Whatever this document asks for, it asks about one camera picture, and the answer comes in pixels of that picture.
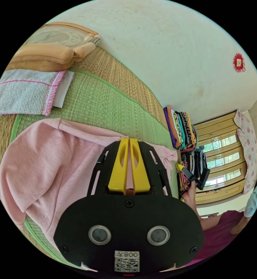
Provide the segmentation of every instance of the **yellow bracket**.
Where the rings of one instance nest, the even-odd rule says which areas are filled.
[[[112,192],[122,192],[125,195],[129,138],[121,139],[108,188]]]
[[[137,139],[130,139],[130,153],[134,193],[148,192],[151,188]]]
[[[184,168],[185,166],[182,166],[181,164],[176,164],[176,170],[177,170],[177,172],[178,173],[181,173],[182,171],[183,171],[183,168]]]

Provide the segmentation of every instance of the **purple cloth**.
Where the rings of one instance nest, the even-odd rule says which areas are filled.
[[[170,136],[171,136],[172,145],[175,149],[177,149],[176,148],[176,139],[173,136],[173,133],[172,133],[172,130],[171,130],[171,127],[170,127],[170,123],[169,123],[167,108],[164,108],[163,111],[164,111],[164,114],[165,114],[165,118],[166,118],[166,121],[167,121],[167,126],[168,126],[169,133],[170,133]]]
[[[236,210],[224,212],[215,227],[204,231],[205,242],[202,248],[199,250],[194,260],[186,266],[207,259],[229,245],[238,235],[231,234],[231,229],[239,223],[243,216],[244,212],[238,212]]]

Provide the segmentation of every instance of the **green mat border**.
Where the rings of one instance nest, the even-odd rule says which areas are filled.
[[[103,80],[102,78],[93,75],[92,73],[89,73],[87,71],[84,70],[80,70],[80,69],[75,69],[75,68],[70,68],[68,69],[69,71],[72,72],[79,72],[79,73],[83,73],[86,75],[91,76],[92,78],[95,78],[103,83],[105,83],[106,85],[110,86],[111,88],[113,88],[114,90],[116,90],[119,94],[123,95],[124,97],[126,97],[127,99],[129,99],[130,101],[134,102],[135,104],[137,104],[138,106],[140,106],[144,111],[146,111],[151,117],[153,117],[162,127],[164,127],[166,130],[167,128],[162,125],[161,122],[158,121],[158,119],[156,117],[154,117],[149,111],[147,111],[143,106],[141,106],[137,101],[135,101],[134,99],[130,98],[128,95],[126,95],[125,93],[123,93],[121,90],[119,90],[117,87],[115,87],[114,85],[110,84],[109,82],[107,82],[106,80]],[[17,132],[18,132],[18,128],[20,125],[20,122],[22,120],[23,115],[19,114],[16,116],[16,119],[14,121],[13,127],[12,127],[12,131],[11,131],[11,136],[10,136],[10,143],[12,143],[12,141],[16,138]],[[30,232],[30,234],[32,235],[32,237],[37,241],[37,243],[49,254],[51,255],[54,259],[56,259],[58,262],[62,263],[62,264],[66,264],[65,262],[63,262],[62,260],[60,260],[56,255],[54,255],[46,246],[45,244],[38,238],[38,236],[36,235],[36,233],[33,231],[33,229],[31,228],[30,224],[28,223],[27,220],[25,220],[25,227],[27,228],[27,230]]]
[[[158,121],[158,119],[156,117],[154,117],[149,111],[147,111],[143,106],[141,106],[137,101],[135,101],[134,99],[132,99],[131,97],[129,97],[128,95],[126,95],[125,93],[123,93],[123,91],[121,91],[120,89],[118,89],[116,86],[112,85],[111,83],[109,83],[108,81],[92,74],[92,73],[89,73],[89,72],[86,72],[84,70],[80,70],[80,69],[75,69],[75,68],[70,68],[68,69],[69,71],[71,72],[78,72],[78,73],[83,73],[83,74],[86,74],[92,78],[95,78],[103,83],[105,83],[106,85],[108,85],[109,87],[111,87],[112,89],[116,90],[118,93],[120,93],[121,95],[123,95],[124,97],[126,97],[127,99],[129,99],[130,101],[132,101],[133,103],[137,104],[140,108],[142,108],[144,111],[146,111],[152,118],[154,118],[165,130],[167,130],[169,132],[169,130],[162,125],[161,122]]]

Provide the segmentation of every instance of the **face mask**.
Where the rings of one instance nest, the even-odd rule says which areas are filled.
[[[247,206],[244,211],[245,217],[252,217],[257,209],[257,186],[247,201]]]

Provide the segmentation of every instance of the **screw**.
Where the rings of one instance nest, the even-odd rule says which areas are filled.
[[[64,253],[68,253],[68,248],[66,246],[62,246],[61,248]]]
[[[133,200],[127,200],[125,201],[125,206],[128,208],[131,208],[134,206],[134,201]]]
[[[197,248],[196,246],[194,246],[194,247],[192,247],[192,248],[190,249],[189,253],[190,253],[191,255],[193,255],[193,254],[195,254],[197,251],[198,251],[198,248]]]

